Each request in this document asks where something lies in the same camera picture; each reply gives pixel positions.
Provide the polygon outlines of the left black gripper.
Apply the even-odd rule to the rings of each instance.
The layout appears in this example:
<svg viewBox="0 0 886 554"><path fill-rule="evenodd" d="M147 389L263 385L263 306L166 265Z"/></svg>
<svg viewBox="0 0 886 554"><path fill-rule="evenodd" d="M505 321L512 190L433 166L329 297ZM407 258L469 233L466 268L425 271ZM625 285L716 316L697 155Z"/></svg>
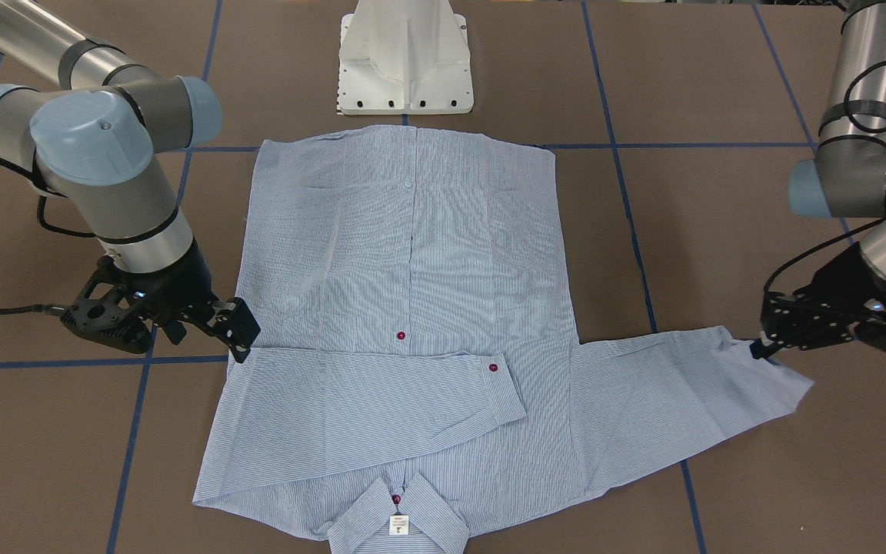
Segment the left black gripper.
<svg viewBox="0 0 886 554"><path fill-rule="evenodd" d="M886 280L864 260L859 245L848 246L813 275L803 294L815 304L843 313L859 342L886 352ZM750 344L754 360L788 350L790 336L762 330Z"/></svg>

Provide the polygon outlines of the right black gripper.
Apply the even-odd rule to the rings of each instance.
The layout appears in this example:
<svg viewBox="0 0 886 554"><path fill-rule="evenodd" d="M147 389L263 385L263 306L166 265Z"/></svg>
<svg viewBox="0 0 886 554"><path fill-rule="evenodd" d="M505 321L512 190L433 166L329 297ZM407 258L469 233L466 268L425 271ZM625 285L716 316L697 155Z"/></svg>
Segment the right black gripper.
<svg viewBox="0 0 886 554"><path fill-rule="evenodd" d="M212 274L193 241L181 259L148 273L114 269L117 282L126 288L130 309L145 319L175 319L179 313L197 309L197 329L228 348L237 364L250 356L261 327L244 299L222 301L212 291Z"/></svg>

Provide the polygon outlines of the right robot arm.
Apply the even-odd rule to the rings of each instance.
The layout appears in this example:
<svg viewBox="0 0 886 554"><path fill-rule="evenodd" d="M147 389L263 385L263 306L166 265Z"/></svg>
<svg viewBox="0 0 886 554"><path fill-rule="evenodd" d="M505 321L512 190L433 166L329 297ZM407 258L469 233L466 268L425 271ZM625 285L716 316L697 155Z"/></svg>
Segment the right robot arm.
<svg viewBox="0 0 886 554"><path fill-rule="evenodd" d="M67 199L103 248L69 305L33 305L85 340L134 354L151 327L186 326L244 362L260 332L243 299L220 299L157 154L217 137L222 111L200 78L163 77L35 1L0 1L0 54L56 85L0 85L0 164L39 199Z"/></svg>

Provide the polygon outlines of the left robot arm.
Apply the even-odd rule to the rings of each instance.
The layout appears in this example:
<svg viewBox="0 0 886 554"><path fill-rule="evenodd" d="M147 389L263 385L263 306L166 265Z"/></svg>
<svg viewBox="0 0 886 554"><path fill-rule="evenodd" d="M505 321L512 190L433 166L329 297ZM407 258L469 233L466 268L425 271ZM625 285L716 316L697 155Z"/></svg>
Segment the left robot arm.
<svg viewBox="0 0 886 554"><path fill-rule="evenodd" d="M811 160L788 179L795 214L866 218L855 238L792 293L762 291L756 359L851 341L886 352L886 1L851 1Z"/></svg>

